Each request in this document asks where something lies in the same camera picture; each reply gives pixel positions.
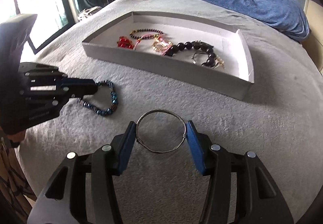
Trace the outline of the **person left hand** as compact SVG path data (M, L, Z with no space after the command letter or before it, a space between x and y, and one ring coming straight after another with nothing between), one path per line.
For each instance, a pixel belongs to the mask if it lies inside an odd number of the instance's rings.
M25 139L25 135L26 135L26 130L16 133L14 135L7 135L7 138L14 143L18 143L18 142L22 142Z

